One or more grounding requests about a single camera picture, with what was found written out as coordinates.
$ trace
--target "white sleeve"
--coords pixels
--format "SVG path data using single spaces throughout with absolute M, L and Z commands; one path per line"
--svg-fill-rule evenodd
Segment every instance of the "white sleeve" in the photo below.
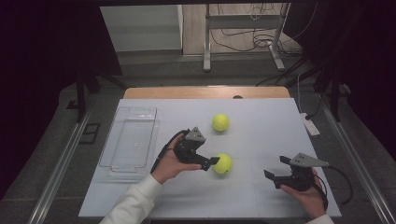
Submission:
M 151 212 L 154 199 L 162 190 L 163 186 L 152 175 L 146 176 L 119 197 L 113 209 L 100 223 L 140 224 Z
M 317 217 L 314 220 L 307 222 L 306 224 L 334 224 L 334 222 L 332 222 L 332 219 L 329 215 L 325 214 L 321 217 Z

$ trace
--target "tennis ball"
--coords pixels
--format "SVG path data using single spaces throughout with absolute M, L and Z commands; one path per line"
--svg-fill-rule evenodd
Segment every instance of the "tennis ball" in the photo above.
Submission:
M 217 114 L 215 117 L 212 119 L 212 127 L 219 132 L 225 131 L 228 129 L 228 126 L 230 124 L 230 121 L 228 120 L 228 117 L 224 114 Z
M 217 157 L 220 157 L 218 163 L 213 166 L 213 170 L 221 175 L 225 175 L 233 169 L 233 160 L 231 157 L 227 154 L 220 153 L 217 155 Z

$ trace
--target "transparent plastic tray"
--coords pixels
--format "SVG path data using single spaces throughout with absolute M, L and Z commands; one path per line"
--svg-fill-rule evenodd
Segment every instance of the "transparent plastic tray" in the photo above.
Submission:
M 113 119 L 99 166 L 105 181 L 139 181 L 152 166 L 159 126 L 155 107 L 119 107 Z

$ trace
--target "power strip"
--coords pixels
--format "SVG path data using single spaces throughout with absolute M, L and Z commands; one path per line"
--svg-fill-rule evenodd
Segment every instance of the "power strip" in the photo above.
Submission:
M 305 125 L 306 130 L 308 131 L 309 135 L 311 136 L 317 136 L 320 135 L 319 130 L 317 129 L 317 126 L 315 126 L 314 122 L 310 119 L 305 119 L 306 113 L 301 113 L 301 120 L 303 121 L 303 124 Z

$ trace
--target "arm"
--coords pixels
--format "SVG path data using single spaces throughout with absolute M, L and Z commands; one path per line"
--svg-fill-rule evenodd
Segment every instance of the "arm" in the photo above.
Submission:
M 314 175 L 318 175 L 315 169 L 312 169 L 312 172 Z M 315 177 L 315 182 L 320 186 L 320 188 L 322 188 L 317 177 Z M 333 224 L 332 219 L 326 214 L 322 198 L 316 189 L 310 188 L 307 191 L 300 192 L 285 185 L 281 185 L 280 187 L 300 202 L 303 209 L 312 219 L 307 224 Z
M 117 200 L 113 209 L 105 216 L 101 224 L 140 224 L 154 207 L 155 197 L 162 191 L 166 180 L 176 177 L 182 171 L 200 170 L 199 164 L 181 163 L 172 150 L 179 135 L 169 145 L 155 171 L 140 183 L 131 185 Z

